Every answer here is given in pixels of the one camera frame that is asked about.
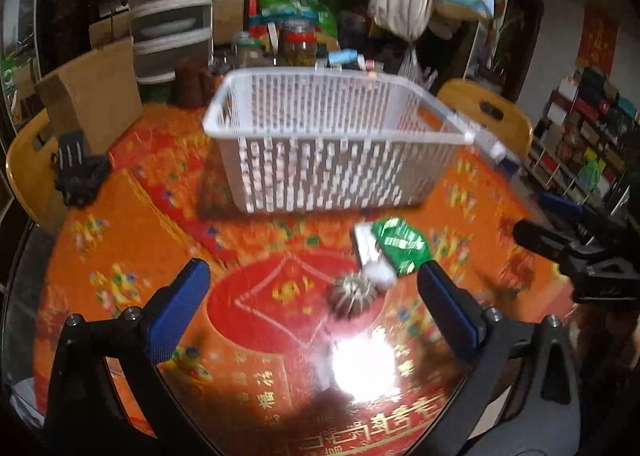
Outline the white cotton ball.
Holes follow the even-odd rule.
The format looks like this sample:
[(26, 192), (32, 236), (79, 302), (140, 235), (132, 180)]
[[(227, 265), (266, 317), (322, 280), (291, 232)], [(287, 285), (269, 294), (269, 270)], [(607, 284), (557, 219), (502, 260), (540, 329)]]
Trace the white cotton ball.
[(388, 291), (397, 282), (397, 273), (393, 267), (385, 260), (375, 260), (368, 262), (362, 273), (376, 288), (381, 291)]

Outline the green foil packet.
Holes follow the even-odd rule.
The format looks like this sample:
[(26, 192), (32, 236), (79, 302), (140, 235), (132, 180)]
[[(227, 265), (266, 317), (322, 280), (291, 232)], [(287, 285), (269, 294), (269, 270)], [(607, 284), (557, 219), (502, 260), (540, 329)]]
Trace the green foil packet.
[(433, 260), (424, 236), (401, 217), (374, 221), (372, 233), (383, 255), (399, 276), (412, 274), (423, 263)]

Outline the white ribbed round toy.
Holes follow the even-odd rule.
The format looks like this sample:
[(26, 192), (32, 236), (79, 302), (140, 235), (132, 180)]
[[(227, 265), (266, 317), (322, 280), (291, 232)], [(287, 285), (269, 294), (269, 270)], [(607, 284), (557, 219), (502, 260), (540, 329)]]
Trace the white ribbed round toy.
[(344, 274), (332, 283), (328, 302), (337, 317), (351, 319), (371, 309), (378, 290), (361, 272)]

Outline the white tomato print packet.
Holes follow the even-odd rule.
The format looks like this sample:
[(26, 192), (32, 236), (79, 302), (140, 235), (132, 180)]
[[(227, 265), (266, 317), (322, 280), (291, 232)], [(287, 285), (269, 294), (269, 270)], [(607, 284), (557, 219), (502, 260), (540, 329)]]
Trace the white tomato print packet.
[(352, 238), (355, 242), (355, 251), (360, 264), (364, 269), (371, 263), (378, 265), (388, 265), (388, 261), (383, 254), (378, 241), (372, 231), (372, 222), (358, 222), (352, 228)]

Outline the white blue paper bag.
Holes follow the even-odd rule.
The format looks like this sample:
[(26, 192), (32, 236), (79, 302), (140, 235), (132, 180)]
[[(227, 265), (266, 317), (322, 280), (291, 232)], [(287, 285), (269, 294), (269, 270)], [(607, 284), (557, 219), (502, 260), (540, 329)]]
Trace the white blue paper bag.
[(503, 178), (511, 180), (521, 168), (521, 161), (485, 126), (469, 121), (474, 132), (474, 146), (480, 150), (480, 156), (485, 158)]

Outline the shelf with boxes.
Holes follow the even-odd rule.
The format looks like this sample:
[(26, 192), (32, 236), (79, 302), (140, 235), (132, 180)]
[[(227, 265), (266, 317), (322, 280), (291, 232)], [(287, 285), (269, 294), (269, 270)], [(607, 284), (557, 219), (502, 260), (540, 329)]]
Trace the shelf with boxes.
[(577, 68), (551, 92), (525, 168), (542, 190), (616, 213), (639, 179), (638, 106), (599, 68)]

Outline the right wooden chair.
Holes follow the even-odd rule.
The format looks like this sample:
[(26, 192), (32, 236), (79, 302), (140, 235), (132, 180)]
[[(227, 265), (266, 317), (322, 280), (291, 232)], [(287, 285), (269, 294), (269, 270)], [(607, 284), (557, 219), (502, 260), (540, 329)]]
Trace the right wooden chair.
[(533, 126), (514, 103), (496, 91), (463, 78), (444, 83), (437, 99), (491, 133), (519, 161), (526, 160), (533, 142)]

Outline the left wooden chair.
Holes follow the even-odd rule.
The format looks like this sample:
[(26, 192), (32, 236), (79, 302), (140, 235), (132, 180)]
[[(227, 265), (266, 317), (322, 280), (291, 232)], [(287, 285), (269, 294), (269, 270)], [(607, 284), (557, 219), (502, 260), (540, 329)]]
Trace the left wooden chair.
[(46, 110), (18, 131), (6, 153), (6, 176), (14, 196), (29, 218), (52, 237), (67, 215), (62, 195), (55, 189), (56, 154), (58, 140)]

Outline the white perforated plastic basket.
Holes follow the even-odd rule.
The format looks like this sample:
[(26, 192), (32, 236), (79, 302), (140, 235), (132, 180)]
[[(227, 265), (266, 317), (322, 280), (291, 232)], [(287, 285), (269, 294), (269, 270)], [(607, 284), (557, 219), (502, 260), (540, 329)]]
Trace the white perforated plastic basket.
[(243, 213), (422, 204), (475, 133), (409, 80), (327, 68), (243, 68), (203, 117)]

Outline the brown cardboard box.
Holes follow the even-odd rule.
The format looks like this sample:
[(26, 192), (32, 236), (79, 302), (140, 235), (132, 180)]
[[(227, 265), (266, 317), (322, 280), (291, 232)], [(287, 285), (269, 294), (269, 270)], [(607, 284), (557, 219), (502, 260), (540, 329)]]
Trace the brown cardboard box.
[(90, 153), (106, 153), (143, 113), (132, 40), (112, 42), (60, 66), (41, 78), (36, 92), (55, 135), (81, 130)]

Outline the brown ceramic mug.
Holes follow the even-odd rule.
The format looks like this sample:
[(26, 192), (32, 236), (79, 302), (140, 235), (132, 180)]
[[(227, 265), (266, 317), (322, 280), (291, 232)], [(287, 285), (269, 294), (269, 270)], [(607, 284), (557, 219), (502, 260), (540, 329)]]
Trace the brown ceramic mug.
[(181, 109), (206, 108), (215, 92), (213, 75), (204, 60), (185, 58), (174, 68), (174, 100)]

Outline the green lid glass jar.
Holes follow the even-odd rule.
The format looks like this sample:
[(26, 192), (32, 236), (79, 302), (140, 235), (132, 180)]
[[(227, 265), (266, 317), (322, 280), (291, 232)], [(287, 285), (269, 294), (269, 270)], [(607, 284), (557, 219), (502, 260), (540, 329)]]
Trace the green lid glass jar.
[(265, 64), (262, 42), (254, 37), (239, 39), (234, 44), (236, 68), (261, 68)]

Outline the red lid pickle jar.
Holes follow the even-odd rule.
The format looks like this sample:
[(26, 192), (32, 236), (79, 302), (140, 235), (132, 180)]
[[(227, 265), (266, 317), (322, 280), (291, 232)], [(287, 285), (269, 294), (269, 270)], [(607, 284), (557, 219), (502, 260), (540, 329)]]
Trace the red lid pickle jar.
[(314, 24), (307, 20), (289, 20), (280, 28), (278, 54), (285, 66), (314, 66), (317, 53)]

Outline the grey plastic drawer tower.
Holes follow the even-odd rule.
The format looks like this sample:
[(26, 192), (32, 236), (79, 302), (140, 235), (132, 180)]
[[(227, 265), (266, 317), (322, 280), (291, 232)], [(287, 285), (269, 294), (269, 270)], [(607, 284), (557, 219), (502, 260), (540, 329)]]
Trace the grey plastic drawer tower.
[(128, 0), (134, 74), (140, 85), (175, 79), (183, 60), (213, 57), (213, 0)]

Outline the red wall banner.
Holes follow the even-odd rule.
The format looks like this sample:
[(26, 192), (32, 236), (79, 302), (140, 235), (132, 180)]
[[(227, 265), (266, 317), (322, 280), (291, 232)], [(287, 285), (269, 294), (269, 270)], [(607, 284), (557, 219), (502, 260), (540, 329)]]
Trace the red wall banner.
[(598, 4), (585, 5), (582, 36), (575, 64), (597, 68), (605, 76), (612, 73), (620, 20)]

